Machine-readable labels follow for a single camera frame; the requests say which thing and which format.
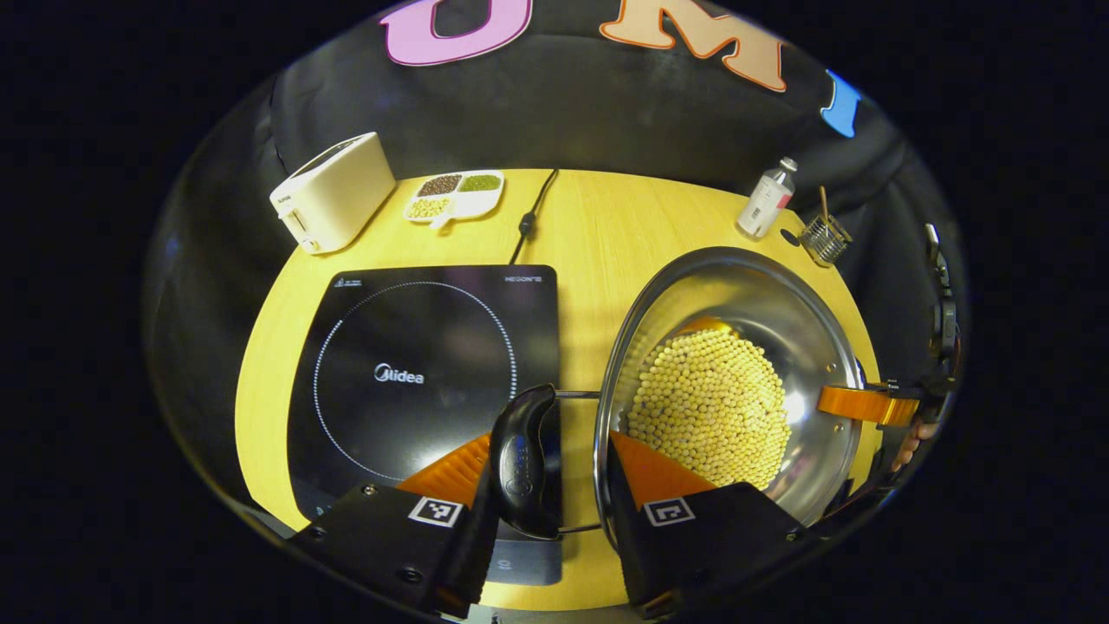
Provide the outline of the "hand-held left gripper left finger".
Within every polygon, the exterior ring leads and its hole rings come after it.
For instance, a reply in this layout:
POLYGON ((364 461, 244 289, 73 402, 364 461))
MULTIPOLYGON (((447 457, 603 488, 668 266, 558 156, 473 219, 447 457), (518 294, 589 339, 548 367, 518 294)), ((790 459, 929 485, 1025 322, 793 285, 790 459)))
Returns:
POLYGON ((489 443, 480 434, 399 485, 353 487, 289 544, 405 608, 467 618, 482 600, 500 523, 489 443))

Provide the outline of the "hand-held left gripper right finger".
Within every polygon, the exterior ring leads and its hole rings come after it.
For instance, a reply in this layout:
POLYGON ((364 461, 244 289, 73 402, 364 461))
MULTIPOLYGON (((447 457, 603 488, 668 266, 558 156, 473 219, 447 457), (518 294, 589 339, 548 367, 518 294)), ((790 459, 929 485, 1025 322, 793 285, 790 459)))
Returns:
POLYGON ((606 488, 607 538, 642 620, 723 608, 807 552, 807 528, 755 485, 714 485, 630 434, 609 434, 606 488))

